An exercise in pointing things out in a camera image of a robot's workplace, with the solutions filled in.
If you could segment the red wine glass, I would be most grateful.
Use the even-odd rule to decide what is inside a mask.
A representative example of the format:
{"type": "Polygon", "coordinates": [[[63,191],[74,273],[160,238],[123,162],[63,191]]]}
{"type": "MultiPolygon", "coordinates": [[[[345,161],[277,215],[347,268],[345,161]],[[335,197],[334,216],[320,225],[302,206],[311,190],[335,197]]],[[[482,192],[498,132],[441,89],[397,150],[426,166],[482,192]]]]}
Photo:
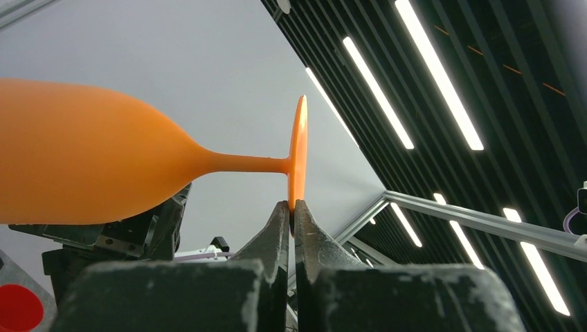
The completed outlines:
{"type": "Polygon", "coordinates": [[[1,331],[32,331],[44,318],[41,300],[19,284],[1,286],[1,331]]]}

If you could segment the orange wine glass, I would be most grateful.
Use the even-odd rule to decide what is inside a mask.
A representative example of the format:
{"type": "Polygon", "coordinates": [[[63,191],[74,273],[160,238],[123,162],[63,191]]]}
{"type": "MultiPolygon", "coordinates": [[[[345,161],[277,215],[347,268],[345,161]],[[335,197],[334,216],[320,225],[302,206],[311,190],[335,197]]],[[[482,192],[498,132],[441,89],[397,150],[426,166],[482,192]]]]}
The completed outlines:
{"type": "Polygon", "coordinates": [[[307,98],[296,107],[289,155],[221,154],[130,95],[97,86],[1,80],[1,222],[95,225],[163,203],[215,172],[285,174],[287,205],[305,195],[307,98]]]}

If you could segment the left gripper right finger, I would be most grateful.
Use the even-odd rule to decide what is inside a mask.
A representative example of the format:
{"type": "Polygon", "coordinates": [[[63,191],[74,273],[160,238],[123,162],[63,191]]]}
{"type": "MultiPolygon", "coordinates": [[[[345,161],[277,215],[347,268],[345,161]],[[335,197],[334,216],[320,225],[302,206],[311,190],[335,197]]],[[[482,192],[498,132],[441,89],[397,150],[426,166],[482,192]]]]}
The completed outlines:
{"type": "Polygon", "coordinates": [[[466,264],[372,267],[293,212],[301,331],[524,331],[507,287],[466,264]]]}

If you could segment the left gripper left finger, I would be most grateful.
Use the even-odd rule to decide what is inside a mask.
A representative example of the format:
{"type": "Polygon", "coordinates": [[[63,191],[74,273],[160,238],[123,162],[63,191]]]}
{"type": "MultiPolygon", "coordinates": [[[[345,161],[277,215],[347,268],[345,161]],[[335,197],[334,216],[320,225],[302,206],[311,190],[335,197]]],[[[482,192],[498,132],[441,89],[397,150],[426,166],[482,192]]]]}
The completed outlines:
{"type": "Polygon", "coordinates": [[[86,268],[61,301],[52,331],[283,331],[286,202],[223,263],[113,261],[86,268]]]}

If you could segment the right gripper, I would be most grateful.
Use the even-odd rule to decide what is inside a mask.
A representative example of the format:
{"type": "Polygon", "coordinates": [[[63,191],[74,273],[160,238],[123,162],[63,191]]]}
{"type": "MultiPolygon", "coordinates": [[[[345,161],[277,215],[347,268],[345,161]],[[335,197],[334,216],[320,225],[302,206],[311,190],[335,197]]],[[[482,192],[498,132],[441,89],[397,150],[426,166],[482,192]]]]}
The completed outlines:
{"type": "Polygon", "coordinates": [[[192,185],[165,202],[127,219],[96,225],[9,225],[16,232],[46,238],[62,248],[42,253],[57,303],[78,275],[102,261],[171,261],[180,246],[180,228],[192,185]]]}

